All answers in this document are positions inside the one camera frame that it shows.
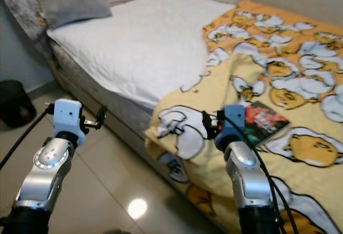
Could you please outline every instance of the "white mattress pad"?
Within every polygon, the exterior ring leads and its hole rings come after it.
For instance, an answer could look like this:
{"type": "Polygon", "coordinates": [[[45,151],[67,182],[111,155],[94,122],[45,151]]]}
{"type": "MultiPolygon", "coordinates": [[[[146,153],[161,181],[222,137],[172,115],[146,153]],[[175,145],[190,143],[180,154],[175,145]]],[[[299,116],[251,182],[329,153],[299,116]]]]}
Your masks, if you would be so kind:
{"type": "Polygon", "coordinates": [[[105,89],[154,108],[205,72],[202,28],[234,8],[212,0],[135,0],[112,7],[112,17],[48,35],[105,89]]]}

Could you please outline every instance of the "yellow blanket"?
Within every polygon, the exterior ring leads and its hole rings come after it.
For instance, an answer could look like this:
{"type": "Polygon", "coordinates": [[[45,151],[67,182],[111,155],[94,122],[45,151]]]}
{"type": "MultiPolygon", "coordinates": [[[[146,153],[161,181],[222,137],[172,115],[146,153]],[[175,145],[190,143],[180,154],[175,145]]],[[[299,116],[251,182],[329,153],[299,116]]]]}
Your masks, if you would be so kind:
{"type": "MultiPolygon", "coordinates": [[[[156,107],[146,131],[151,156],[194,204],[240,233],[223,154],[201,111],[215,119],[225,104],[261,101],[291,122],[258,149],[300,233],[341,233],[343,29],[244,0],[203,33],[206,71],[156,107]]],[[[282,202],[279,210],[292,233],[282,202]]]]}

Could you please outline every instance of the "book cover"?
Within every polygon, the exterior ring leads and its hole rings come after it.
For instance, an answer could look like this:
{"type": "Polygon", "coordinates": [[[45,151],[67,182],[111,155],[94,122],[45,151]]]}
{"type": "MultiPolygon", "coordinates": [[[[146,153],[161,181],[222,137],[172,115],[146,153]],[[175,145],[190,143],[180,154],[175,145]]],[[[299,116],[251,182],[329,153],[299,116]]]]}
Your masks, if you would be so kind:
{"type": "Polygon", "coordinates": [[[244,133],[255,147],[265,143],[288,124],[285,117],[259,101],[245,108],[244,133]]]}

